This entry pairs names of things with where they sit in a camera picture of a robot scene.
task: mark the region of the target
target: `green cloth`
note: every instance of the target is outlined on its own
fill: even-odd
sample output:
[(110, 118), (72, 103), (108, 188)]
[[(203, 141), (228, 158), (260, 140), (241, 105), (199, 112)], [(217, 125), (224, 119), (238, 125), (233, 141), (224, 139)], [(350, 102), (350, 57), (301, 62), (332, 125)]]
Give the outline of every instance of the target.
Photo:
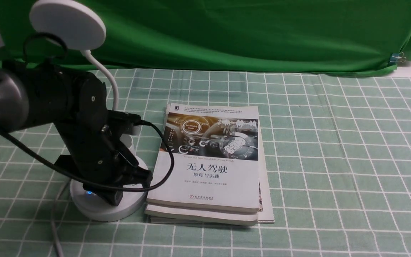
[[(0, 1), (5, 50), (21, 58), (33, 0)], [(79, 0), (104, 21), (93, 51), (109, 68), (381, 75), (391, 54), (411, 60), (411, 0)], [(58, 51), (30, 44), (30, 59)], [(92, 66), (71, 51), (63, 65)]]

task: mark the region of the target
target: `green tablecloth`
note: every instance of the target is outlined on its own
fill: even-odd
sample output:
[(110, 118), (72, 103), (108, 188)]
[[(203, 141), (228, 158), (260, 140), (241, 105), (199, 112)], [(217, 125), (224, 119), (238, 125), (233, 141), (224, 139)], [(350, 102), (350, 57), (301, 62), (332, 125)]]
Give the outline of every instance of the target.
[[(66, 256), (411, 256), (411, 79), (113, 72), (119, 109), (160, 127), (168, 102), (258, 105), (276, 221), (156, 225), (140, 209), (96, 223), (66, 196), (56, 216)], [(66, 152), (51, 125), (14, 135), (51, 161)], [(153, 167), (160, 139), (144, 127), (135, 143)], [(49, 215), (64, 181), (0, 138), (0, 256), (55, 256)]]

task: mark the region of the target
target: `white cable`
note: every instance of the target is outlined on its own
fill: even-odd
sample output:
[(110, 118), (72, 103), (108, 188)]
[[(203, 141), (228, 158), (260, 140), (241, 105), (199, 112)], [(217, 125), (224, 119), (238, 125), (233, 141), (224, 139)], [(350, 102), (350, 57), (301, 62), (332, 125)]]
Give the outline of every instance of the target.
[[(108, 69), (106, 69), (106, 67), (104, 67), (100, 62), (98, 62), (98, 60), (96, 60), (93, 55), (91, 55), (91, 51), (90, 50), (85, 50), (85, 51), (80, 51), (82, 53), (82, 55), (93, 65), (96, 66), (96, 68), (98, 68), (98, 70), (100, 70), (107, 78), (108, 80), (111, 82), (111, 86), (112, 86), (112, 92), (114, 95), (114, 102), (112, 105), (112, 109), (114, 111), (117, 110), (118, 108), (118, 86), (117, 86), (117, 82), (115, 81), (114, 76), (112, 76), (111, 72), (109, 72)], [(57, 256), (58, 257), (64, 257), (64, 254), (62, 252), (62, 247), (61, 247), (61, 242), (60, 239), (58, 237), (58, 232), (57, 232), (57, 226), (55, 225), (55, 209), (56, 209), (56, 205), (58, 202), (58, 199), (61, 197), (61, 195), (64, 193), (65, 189), (67, 188), (67, 185), (69, 185), (69, 183), (71, 182), (71, 180), (67, 181), (64, 185), (62, 185), (62, 187), (60, 188), (60, 191), (58, 192), (55, 200), (54, 200), (54, 204), (52, 206), (52, 210), (50, 213), (50, 225), (52, 226), (52, 235), (54, 237), (54, 247), (55, 250), (57, 252)]]
[(100, 62), (98, 62), (98, 60), (96, 60), (93, 55), (91, 55), (91, 51), (90, 50), (82, 50), (80, 51), (82, 53), (82, 55), (90, 62), (92, 63), (94, 66), (96, 66), (96, 68), (98, 68), (98, 70), (100, 70), (102, 73), (104, 73), (104, 75), (108, 78), (108, 80), (111, 82), (111, 86), (112, 86), (112, 92), (114, 93), (114, 104), (112, 106), (112, 109), (114, 111), (117, 110), (118, 108), (118, 86), (117, 86), (117, 82), (115, 81), (114, 76), (112, 76), (111, 72), (109, 72), (108, 69), (106, 69), (106, 67), (104, 67), (104, 65), (102, 65)]
[(54, 236), (54, 247), (55, 247), (58, 257), (64, 257), (64, 254), (62, 252), (60, 239), (58, 237), (57, 226), (55, 225), (55, 209), (57, 206), (58, 199), (61, 197), (64, 191), (66, 191), (65, 189), (67, 188), (67, 185), (69, 185), (70, 182), (71, 180), (69, 179), (65, 184), (62, 185), (62, 187), (60, 188), (60, 191), (55, 197), (54, 204), (50, 212), (50, 226), (52, 226), (52, 235)]

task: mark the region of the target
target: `stack of books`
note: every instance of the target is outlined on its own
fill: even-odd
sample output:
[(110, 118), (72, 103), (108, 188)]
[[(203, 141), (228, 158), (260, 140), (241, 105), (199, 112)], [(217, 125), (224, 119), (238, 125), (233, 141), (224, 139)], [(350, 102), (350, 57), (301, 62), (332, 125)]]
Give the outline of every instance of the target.
[[(147, 195), (153, 223), (273, 223), (258, 107), (166, 108), (164, 138), (173, 152), (170, 178)], [(161, 145), (152, 185), (167, 172)]]

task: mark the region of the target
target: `white circular base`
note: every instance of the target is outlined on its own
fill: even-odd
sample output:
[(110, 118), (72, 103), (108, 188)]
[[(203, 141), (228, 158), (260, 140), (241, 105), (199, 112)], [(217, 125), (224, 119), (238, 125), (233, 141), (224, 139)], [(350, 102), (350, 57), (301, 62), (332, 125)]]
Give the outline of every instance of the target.
[(29, 18), (34, 30), (59, 36), (69, 49), (93, 50), (106, 40), (101, 18), (73, 0), (38, 0)]
[[(129, 150), (135, 155), (132, 137), (123, 135), (120, 139)], [(145, 162), (137, 157), (139, 166), (147, 169)], [(83, 189), (82, 183), (75, 180), (71, 181), (70, 192), (71, 198), (77, 209), (86, 217), (94, 221), (118, 221), (122, 218), (133, 214), (144, 203), (147, 192), (123, 192), (123, 198), (118, 206), (112, 206), (106, 203), (101, 197)], [(126, 185), (127, 188), (142, 188), (142, 185)]]

